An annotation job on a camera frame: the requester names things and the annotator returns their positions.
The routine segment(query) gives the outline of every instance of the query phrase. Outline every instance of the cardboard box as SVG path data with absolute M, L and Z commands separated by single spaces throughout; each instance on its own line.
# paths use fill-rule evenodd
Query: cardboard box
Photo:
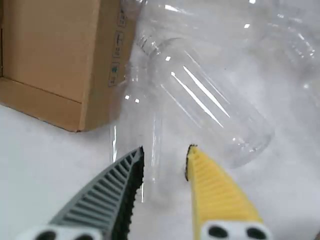
M 120 0 L 0 2 L 0 103 L 68 131 L 107 123 L 136 26 Z

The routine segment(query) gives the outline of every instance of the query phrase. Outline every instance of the box flap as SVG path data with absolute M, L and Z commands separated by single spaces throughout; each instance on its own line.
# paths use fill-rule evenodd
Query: box flap
M 0 78 L 0 102 L 68 131 L 79 130 L 81 104 L 52 93 Z
M 81 103 L 100 0 L 5 0 L 3 76 Z

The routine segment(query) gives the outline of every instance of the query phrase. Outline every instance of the bottle neck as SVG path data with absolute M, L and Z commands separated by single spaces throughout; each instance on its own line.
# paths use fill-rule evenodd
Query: bottle neck
M 151 54 L 160 53 L 159 46 L 162 42 L 163 39 L 146 31 L 141 31 L 136 38 L 137 46 L 149 57 Z
M 128 87 L 145 88 L 147 83 L 147 69 L 144 66 L 131 65 L 125 66 L 125 81 Z

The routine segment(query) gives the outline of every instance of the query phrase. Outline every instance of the clear plastic bottle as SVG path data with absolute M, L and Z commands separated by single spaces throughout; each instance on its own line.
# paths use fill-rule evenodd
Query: clear plastic bottle
M 143 146 L 144 177 L 140 201 L 153 197 L 158 177 L 161 149 L 161 118 L 157 115 L 157 96 L 147 82 L 147 71 L 126 66 L 125 81 L 116 86 L 111 105 L 110 159 L 114 162 L 135 148 Z
M 122 5 L 129 16 L 138 11 L 140 25 L 228 47 L 262 39 L 274 10 L 269 0 L 122 0 Z
M 137 44 L 149 56 L 148 76 L 162 89 L 162 98 L 173 99 L 185 112 L 193 131 L 207 140 L 217 161 L 239 167 L 269 144 L 273 129 L 266 120 L 240 96 L 223 69 L 208 76 L 188 42 L 180 38 L 162 41 L 142 33 Z

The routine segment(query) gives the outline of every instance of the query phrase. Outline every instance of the white surface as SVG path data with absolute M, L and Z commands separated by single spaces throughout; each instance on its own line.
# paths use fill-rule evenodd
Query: white surface
M 229 172 L 276 240 L 313 240 L 320 230 L 320 110 L 304 95 L 285 58 L 254 49 L 242 54 L 229 77 L 275 127 L 275 137 L 256 160 Z M 108 126 L 69 133 L 0 106 L 0 239 L 46 224 L 109 165 L 108 133 Z M 181 180 L 168 184 L 169 194 L 161 196 L 165 205 L 135 204 L 130 240 L 192 239 L 191 196 L 182 166 L 171 172 Z

